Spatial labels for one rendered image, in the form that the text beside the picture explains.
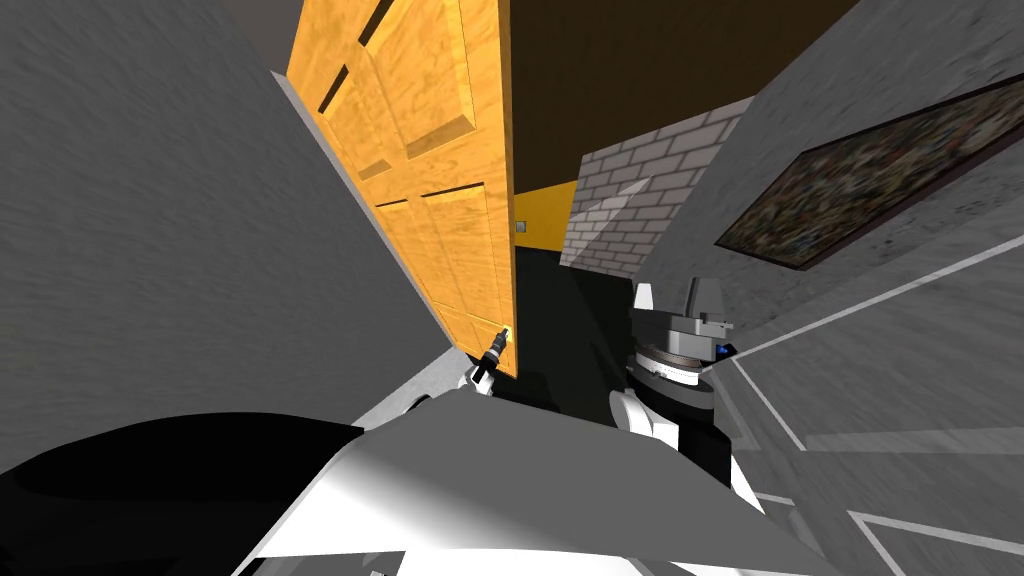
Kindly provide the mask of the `orange wooden door leaf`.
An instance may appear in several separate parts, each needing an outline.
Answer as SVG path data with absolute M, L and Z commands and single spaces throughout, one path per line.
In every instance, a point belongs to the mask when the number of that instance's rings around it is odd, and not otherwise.
M 454 344 L 513 334 L 510 0 L 304 0 L 286 75 Z

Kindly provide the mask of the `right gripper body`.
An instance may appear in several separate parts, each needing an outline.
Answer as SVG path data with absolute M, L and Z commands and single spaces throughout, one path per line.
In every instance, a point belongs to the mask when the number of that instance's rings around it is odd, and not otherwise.
M 660 310 L 633 308 L 632 335 L 638 345 L 700 362 L 717 362 L 736 354 L 724 315 L 699 312 L 695 317 Z

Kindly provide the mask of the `dark framed wall picture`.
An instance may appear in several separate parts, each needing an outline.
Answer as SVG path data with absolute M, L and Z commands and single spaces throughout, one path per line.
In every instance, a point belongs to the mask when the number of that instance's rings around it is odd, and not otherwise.
M 716 246 L 806 271 L 1024 138 L 1024 73 L 801 152 Z

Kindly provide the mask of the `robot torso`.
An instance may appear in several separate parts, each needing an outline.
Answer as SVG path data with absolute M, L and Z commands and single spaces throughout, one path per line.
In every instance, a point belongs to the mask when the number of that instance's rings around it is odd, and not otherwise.
M 257 558 L 548 551 L 842 576 L 666 443 L 449 390 L 341 448 Z

